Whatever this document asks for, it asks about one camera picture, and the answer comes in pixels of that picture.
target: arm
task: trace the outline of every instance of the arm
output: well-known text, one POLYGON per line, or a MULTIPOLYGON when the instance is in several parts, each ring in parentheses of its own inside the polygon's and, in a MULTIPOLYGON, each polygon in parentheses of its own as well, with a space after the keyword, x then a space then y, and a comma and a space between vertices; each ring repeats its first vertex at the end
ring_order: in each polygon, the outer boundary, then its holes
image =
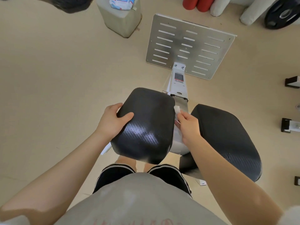
POLYGON ((121 106, 108 106, 88 139, 5 203, 1 221, 25 215, 31 225, 51 225, 65 214, 101 151, 133 118, 133 113, 117 118, 121 106))
POLYGON ((198 119, 178 114, 183 143, 190 150, 220 208, 232 225, 275 225, 282 210, 257 184, 231 165, 202 138, 198 119))

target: warning label sticker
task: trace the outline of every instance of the warning label sticker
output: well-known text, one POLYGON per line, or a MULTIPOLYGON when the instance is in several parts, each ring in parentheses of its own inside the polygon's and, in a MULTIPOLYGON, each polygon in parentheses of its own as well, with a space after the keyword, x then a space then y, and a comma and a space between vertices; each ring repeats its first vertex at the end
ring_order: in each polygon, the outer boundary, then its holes
POLYGON ((183 75, 180 73, 175 73, 175 81, 183 83, 183 75))

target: forearm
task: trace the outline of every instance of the forearm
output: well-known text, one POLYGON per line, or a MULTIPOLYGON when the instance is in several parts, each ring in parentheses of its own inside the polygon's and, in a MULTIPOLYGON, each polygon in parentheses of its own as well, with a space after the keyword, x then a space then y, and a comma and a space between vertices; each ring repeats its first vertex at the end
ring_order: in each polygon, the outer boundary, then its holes
POLYGON ((66 212, 109 141, 107 137, 93 133, 4 204, 0 208, 0 219, 25 215, 32 225, 53 224, 66 212))
POLYGON ((252 180, 227 162, 204 139, 189 147, 213 196, 233 225, 275 225, 282 210, 252 180))

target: red foam roller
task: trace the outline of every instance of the red foam roller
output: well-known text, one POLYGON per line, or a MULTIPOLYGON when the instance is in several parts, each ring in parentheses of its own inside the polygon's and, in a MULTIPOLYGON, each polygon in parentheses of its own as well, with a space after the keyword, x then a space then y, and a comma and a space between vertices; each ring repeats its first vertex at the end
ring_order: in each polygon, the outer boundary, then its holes
POLYGON ((197 5, 198 0, 183 0, 182 5, 187 10, 193 10, 197 5))
POLYGON ((214 0, 199 0, 197 4, 197 9, 200 12, 206 12, 209 10, 213 2, 214 0))

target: black shorts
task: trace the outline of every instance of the black shorts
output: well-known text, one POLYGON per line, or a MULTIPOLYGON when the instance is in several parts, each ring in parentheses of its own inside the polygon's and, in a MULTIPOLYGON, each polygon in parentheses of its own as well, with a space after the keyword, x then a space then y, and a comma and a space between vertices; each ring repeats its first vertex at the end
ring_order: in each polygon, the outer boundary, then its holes
MULTIPOLYGON (((97 192, 101 187, 133 173, 135 173, 135 171, 128 165, 116 163, 111 164, 104 168, 101 172, 93 193, 97 192)), ((161 164, 152 167, 148 173, 162 179, 164 182, 173 185, 178 189, 181 189, 191 196, 192 192, 188 183, 176 167, 169 164, 161 164)))

